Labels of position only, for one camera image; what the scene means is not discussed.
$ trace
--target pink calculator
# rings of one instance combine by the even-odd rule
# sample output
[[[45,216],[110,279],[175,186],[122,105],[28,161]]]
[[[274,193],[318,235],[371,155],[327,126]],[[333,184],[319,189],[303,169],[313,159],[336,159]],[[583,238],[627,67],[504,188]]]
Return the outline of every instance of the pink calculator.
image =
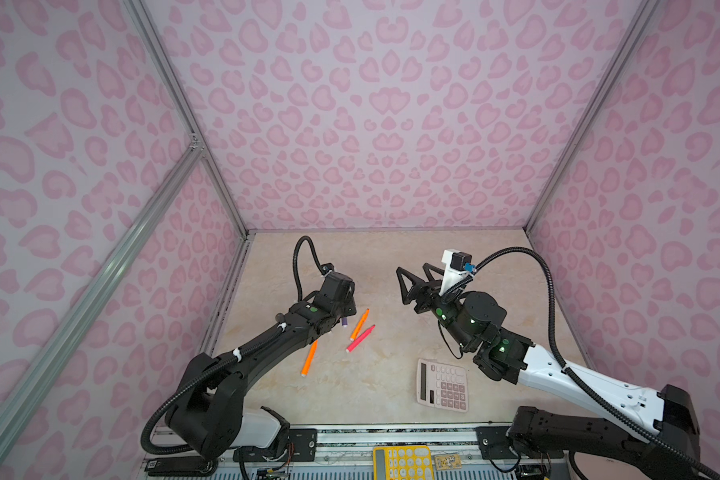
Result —
[[[455,412],[469,410],[467,370],[431,360],[418,360],[416,401]]]

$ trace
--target yellow calculator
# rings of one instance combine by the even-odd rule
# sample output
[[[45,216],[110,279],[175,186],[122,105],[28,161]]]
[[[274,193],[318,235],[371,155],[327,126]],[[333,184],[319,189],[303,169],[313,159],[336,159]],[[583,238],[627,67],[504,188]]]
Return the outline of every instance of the yellow calculator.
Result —
[[[373,480],[434,480],[426,445],[376,447]]]

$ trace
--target pink leopard print wallpaper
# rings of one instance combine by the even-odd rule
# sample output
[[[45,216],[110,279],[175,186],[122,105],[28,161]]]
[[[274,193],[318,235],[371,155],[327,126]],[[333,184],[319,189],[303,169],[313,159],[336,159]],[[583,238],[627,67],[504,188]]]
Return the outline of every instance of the pink leopard print wallpaper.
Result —
[[[187,145],[117,0],[0,0],[0,403]]]
[[[246,225],[517,226],[637,0],[149,0]]]
[[[668,3],[533,240],[596,368],[687,389],[720,472],[720,0]]]
[[[14,478],[131,478],[146,420],[197,354],[235,253],[203,166],[168,209],[0,467]]]

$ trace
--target red marker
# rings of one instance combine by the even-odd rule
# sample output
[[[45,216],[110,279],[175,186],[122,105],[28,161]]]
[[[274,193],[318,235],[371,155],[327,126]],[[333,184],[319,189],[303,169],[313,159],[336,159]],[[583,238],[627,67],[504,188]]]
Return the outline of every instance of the red marker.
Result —
[[[376,328],[376,325],[371,325],[371,328],[367,329],[365,332],[363,332],[363,333],[358,337],[357,340],[355,340],[354,342],[352,342],[352,344],[350,344],[350,346],[347,347],[347,353],[353,351],[356,346],[360,345],[360,342],[362,342],[363,340],[365,340],[365,337],[368,336],[368,335],[370,335],[370,334],[371,334],[371,331],[373,331],[374,328]]]

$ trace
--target marker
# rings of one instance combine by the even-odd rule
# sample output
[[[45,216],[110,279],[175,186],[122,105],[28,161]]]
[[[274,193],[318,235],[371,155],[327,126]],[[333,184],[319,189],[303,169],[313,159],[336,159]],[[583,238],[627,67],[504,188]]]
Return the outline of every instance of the marker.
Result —
[[[368,312],[370,312],[370,311],[371,311],[371,309],[365,309],[365,313],[362,314],[362,318],[358,322],[358,325],[355,327],[355,331],[352,332],[352,335],[349,337],[350,340],[354,341],[358,337],[358,333],[360,333],[362,324],[365,323],[365,319],[368,318]]]
[[[371,325],[371,328],[367,329],[365,332],[362,333],[362,335],[358,337],[357,340],[352,342],[352,344],[347,347],[347,353],[350,353],[355,349],[356,346],[360,345],[360,342],[365,340],[365,337],[370,335],[374,328],[376,328],[376,325]]]
[[[302,369],[302,376],[307,376],[309,373],[309,366],[312,364],[312,358],[315,356],[315,350],[317,350],[317,341],[312,342],[312,347],[309,348],[309,355],[307,355],[307,361],[304,362],[304,368]]]

